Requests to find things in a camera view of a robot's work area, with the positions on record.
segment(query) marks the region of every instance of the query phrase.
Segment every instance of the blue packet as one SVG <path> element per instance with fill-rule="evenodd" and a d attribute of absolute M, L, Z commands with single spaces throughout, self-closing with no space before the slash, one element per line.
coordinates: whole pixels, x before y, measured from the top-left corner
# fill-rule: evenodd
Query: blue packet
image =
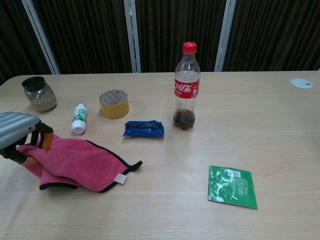
<path fill-rule="evenodd" d="M 160 121 L 128 121 L 125 124 L 123 136 L 131 137 L 162 137 L 165 135 L 164 126 Z"/>

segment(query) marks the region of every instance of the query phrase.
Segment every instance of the tape roll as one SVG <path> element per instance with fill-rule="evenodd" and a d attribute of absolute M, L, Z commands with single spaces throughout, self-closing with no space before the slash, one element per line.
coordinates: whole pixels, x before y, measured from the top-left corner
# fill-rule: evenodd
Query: tape roll
<path fill-rule="evenodd" d="M 128 95 L 122 90 L 106 91 L 99 97 L 101 111 L 108 119 L 120 119 L 129 113 Z"/>

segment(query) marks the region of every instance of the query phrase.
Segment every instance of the green packet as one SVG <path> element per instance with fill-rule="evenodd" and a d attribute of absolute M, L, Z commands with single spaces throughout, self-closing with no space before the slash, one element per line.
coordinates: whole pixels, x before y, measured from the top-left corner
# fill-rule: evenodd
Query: green packet
<path fill-rule="evenodd" d="M 210 166 L 208 200 L 258 209 L 252 173 L 236 168 Z"/>

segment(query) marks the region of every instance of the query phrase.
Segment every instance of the dark curtain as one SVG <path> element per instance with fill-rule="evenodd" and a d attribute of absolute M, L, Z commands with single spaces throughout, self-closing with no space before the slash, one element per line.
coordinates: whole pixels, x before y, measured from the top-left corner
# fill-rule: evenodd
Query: dark curtain
<path fill-rule="evenodd" d="M 18 75 L 51 74 L 20 0 L 0 0 L 0 85 Z"/>
<path fill-rule="evenodd" d="M 136 0 L 142 72 L 173 72 L 184 42 L 196 42 L 201 71 L 213 71 L 226 0 Z"/>
<path fill-rule="evenodd" d="M 33 0 L 61 74 L 132 71 L 122 0 Z"/>
<path fill-rule="evenodd" d="M 319 0 L 236 1 L 224 71 L 319 67 Z"/>

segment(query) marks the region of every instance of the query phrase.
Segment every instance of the red label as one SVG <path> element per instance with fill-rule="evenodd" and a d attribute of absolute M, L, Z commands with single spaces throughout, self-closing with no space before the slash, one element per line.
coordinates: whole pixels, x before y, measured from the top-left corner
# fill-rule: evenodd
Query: red label
<path fill-rule="evenodd" d="M 199 82 L 198 78 L 195 82 L 181 82 L 177 79 L 174 80 L 174 93 L 176 96 L 182 99 L 192 99 L 198 95 L 199 92 Z"/>

